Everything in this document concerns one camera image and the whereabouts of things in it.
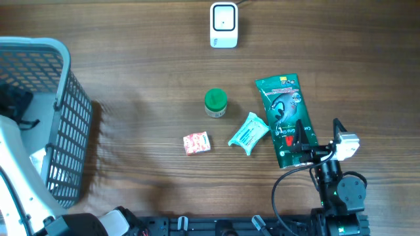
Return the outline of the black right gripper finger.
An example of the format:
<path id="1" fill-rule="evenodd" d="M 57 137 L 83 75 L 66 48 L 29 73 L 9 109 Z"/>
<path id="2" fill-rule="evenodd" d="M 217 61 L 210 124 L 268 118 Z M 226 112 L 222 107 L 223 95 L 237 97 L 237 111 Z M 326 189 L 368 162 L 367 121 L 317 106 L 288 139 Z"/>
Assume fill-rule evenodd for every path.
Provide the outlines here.
<path id="1" fill-rule="evenodd" d="M 305 128 L 300 119 L 297 120 L 295 125 L 296 131 L 293 137 L 291 150 L 292 153 L 308 153 L 310 151 L 310 143 L 305 132 Z"/>
<path id="2" fill-rule="evenodd" d="M 340 132 L 347 132 L 347 129 L 342 125 L 338 118 L 334 118 L 333 120 L 333 141 L 335 143 L 339 142 L 339 133 Z"/>

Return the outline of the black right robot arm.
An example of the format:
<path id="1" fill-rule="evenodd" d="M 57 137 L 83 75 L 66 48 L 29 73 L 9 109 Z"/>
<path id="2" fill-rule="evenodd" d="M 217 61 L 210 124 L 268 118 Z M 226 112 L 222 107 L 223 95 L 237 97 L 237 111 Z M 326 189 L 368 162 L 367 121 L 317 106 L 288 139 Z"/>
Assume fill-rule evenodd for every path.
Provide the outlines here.
<path id="1" fill-rule="evenodd" d="M 313 235 L 369 235 L 368 217 L 363 215 L 368 182 L 354 171 L 343 172 L 340 162 L 352 157 L 360 147 L 359 137 L 347 131 L 340 120 L 333 120 L 333 139 L 327 145 L 309 143 L 301 120 L 292 143 L 293 152 L 314 164 L 312 179 L 316 183 L 322 206 L 311 210 Z"/>

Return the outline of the green glove package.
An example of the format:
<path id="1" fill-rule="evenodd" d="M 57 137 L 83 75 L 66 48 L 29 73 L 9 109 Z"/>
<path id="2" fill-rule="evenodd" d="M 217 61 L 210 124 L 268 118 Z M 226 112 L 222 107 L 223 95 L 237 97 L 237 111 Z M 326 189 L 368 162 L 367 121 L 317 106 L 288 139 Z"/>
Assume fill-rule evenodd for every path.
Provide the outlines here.
<path id="1" fill-rule="evenodd" d="M 280 168 L 304 165 L 305 163 L 301 160 L 302 154 L 291 151 L 294 135 L 298 131 L 296 122 L 298 120 L 302 122 L 309 144 L 316 146 L 318 139 L 310 120 L 297 74 L 257 79 L 255 85 L 261 94 Z"/>

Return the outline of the teal tissue pack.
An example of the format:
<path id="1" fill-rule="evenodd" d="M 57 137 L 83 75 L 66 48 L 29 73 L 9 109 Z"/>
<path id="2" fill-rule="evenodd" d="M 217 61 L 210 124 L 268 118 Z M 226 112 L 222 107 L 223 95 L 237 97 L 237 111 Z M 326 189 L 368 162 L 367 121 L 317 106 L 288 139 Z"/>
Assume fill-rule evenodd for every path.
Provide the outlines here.
<path id="1" fill-rule="evenodd" d="M 228 141 L 228 145 L 240 146 L 250 156 L 255 145 L 269 130 L 269 127 L 261 118 L 250 112 L 244 124 Z"/>

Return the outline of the white plastic packet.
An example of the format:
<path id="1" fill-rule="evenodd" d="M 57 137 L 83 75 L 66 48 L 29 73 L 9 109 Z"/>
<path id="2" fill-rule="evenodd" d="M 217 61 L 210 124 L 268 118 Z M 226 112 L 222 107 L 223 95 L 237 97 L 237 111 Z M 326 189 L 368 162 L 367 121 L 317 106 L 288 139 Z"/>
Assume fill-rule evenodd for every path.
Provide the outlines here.
<path id="1" fill-rule="evenodd" d="M 42 172 L 43 159 L 45 155 L 46 155 L 46 151 L 44 148 L 41 148 L 40 150 L 30 155 L 30 160 L 32 162 L 32 165 L 34 166 L 34 168 L 36 169 L 39 175 L 41 175 L 41 172 Z"/>

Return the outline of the red patterned small box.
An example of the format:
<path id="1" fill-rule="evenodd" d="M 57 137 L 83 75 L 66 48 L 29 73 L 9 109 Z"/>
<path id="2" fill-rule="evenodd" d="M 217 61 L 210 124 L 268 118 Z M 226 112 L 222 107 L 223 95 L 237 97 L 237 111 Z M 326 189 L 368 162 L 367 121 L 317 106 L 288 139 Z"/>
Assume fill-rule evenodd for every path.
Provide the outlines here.
<path id="1" fill-rule="evenodd" d="M 211 150 L 211 144 L 206 132 L 198 132 L 183 138 L 184 149 L 187 155 L 193 155 Z"/>

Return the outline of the green lid jar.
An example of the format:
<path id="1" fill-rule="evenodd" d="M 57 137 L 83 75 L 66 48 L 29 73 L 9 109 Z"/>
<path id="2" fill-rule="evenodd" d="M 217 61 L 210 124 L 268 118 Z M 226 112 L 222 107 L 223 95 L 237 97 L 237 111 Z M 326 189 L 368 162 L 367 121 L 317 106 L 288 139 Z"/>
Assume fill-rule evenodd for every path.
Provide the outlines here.
<path id="1" fill-rule="evenodd" d="M 212 118 L 222 117 L 226 113 L 228 98 L 221 88 L 212 88 L 205 94 L 205 112 Z"/>

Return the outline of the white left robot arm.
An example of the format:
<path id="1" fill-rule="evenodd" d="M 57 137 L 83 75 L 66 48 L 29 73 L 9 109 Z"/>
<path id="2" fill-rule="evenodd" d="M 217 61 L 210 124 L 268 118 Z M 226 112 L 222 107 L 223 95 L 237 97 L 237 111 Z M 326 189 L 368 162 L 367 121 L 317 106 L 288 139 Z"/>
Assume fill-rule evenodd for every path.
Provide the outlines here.
<path id="1" fill-rule="evenodd" d="M 67 214 L 47 191 L 22 143 L 16 102 L 1 89 L 1 213 L 6 235 L 124 235 L 120 210 Z"/>

